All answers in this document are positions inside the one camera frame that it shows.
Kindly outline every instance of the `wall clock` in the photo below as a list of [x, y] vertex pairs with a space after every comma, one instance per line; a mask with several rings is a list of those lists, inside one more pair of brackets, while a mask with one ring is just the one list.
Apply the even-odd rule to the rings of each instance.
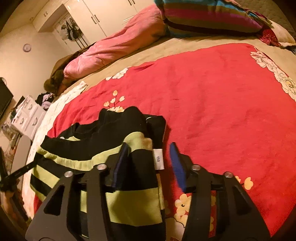
[[24, 52], [30, 52], [31, 51], [31, 45], [30, 44], [25, 44], [23, 47], [23, 51]]

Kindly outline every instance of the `folded clothing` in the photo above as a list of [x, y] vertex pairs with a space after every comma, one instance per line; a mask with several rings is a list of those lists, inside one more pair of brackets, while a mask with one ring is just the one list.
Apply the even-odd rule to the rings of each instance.
[[[154, 132], [146, 123], [150, 119]], [[162, 146], [165, 120], [161, 116], [150, 116], [147, 120], [136, 107], [123, 113], [103, 109], [94, 124], [78, 126], [81, 140], [46, 136], [35, 156], [38, 164], [32, 171], [32, 189], [44, 200], [66, 171], [79, 174], [100, 163], [110, 166], [108, 157], [116, 155], [125, 142], [131, 148], [128, 173], [117, 191], [106, 193], [114, 240], [164, 241], [164, 201], [160, 177], [154, 168], [151, 138]], [[71, 127], [61, 135], [74, 135], [73, 130], [76, 128]], [[77, 232], [84, 236], [88, 236], [86, 199], [87, 193], [81, 191], [81, 230]]]
[[155, 0], [171, 37], [201, 34], [243, 36], [271, 22], [233, 0]]

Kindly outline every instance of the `ceiling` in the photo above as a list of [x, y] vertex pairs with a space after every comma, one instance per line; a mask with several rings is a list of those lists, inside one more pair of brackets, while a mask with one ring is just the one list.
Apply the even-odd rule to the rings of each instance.
[[4, 25], [0, 32], [0, 37], [31, 23], [48, 1], [49, 0], [24, 0], [21, 2]]

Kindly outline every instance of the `metal bolt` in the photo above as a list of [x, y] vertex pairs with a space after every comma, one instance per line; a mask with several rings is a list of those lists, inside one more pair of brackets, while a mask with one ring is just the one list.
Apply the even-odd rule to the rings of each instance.
[[73, 172], [72, 171], [67, 171], [67, 172], [65, 172], [64, 176], [65, 177], [71, 177], [71, 176], [73, 176]]
[[107, 165], [106, 164], [99, 164], [97, 165], [96, 167], [98, 170], [105, 170], [107, 168]]
[[232, 172], [225, 172], [224, 176], [227, 178], [233, 178], [233, 173]]
[[200, 169], [201, 169], [200, 165], [194, 164], [192, 166], [192, 170], [194, 170], [194, 171], [199, 171]]

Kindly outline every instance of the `striped pillow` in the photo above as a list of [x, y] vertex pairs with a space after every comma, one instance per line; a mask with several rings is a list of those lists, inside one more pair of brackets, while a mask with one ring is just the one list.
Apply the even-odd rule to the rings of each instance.
[[172, 37], [253, 35], [271, 22], [233, 0], [154, 0]]

